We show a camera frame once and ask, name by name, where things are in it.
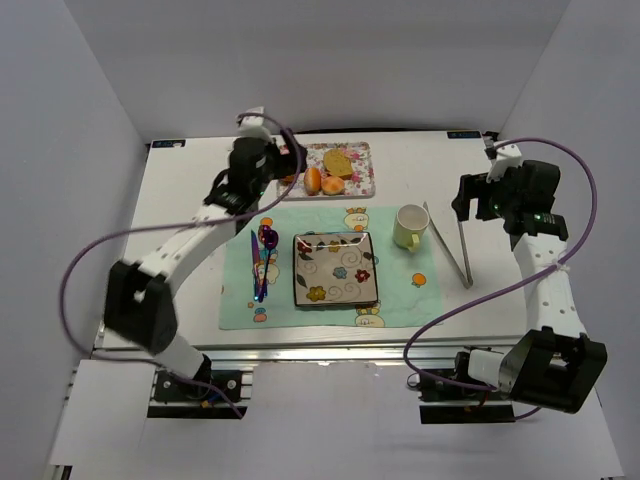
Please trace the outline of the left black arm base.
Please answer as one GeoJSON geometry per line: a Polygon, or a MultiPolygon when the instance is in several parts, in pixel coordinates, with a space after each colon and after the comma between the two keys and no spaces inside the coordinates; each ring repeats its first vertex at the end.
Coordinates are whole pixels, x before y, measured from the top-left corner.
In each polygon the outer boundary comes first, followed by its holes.
{"type": "Polygon", "coordinates": [[[150,419],[238,420],[231,404],[244,415],[251,394],[252,375],[241,370],[211,372],[214,389],[186,384],[164,370],[154,378],[147,417],[150,419]]]}

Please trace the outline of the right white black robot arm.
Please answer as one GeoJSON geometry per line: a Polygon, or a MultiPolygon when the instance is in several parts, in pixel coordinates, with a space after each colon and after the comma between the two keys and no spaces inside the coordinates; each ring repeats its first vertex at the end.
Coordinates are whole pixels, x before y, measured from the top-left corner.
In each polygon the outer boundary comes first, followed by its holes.
{"type": "Polygon", "coordinates": [[[561,178],[552,164],[526,160],[497,173],[464,175],[452,208],[461,221],[503,220],[523,278],[526,333],[506,353],[473,348],[458,354],[458,380],[494,387],[503,398],[565,413],[578,412],[607,361],[590,339],[560,260],[567,249],[564,218],[552,212],[561,178]]]}

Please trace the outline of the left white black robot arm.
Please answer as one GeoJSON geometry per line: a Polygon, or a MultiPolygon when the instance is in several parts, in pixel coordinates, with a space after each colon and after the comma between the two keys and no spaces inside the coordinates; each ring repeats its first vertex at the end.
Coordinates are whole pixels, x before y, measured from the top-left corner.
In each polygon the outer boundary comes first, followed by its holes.
{"type": "Polygon", "coordinates": [[[174,297],[204,260],[259,213],[272,181],[305,169],[306,148],[290,131],[281,135],[283,147],[268,135],[236,138],[227,168],[214,178],[192,222],[142,258],[116,262],[108,275],[106,330],[141,348],[196,392],[211,382],[211,361],[179,333],[174,297]]]}

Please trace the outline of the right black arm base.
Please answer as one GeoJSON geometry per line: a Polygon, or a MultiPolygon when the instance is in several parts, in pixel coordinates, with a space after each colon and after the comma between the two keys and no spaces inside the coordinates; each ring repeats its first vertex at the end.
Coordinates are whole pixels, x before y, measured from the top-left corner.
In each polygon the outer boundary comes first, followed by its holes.
{"type": "MultiPolygon", "coordinates": [[[[471,347],[461,349],[419,348],[410,360],[421,370],[448,380],[480,385],[463,368],[468,366],[471,347]]],[[[499,393],[467,389],[410,371],[407,388],[419,399],[423,425],[507,424],[516,421],[511,402],[499,393]]]]}

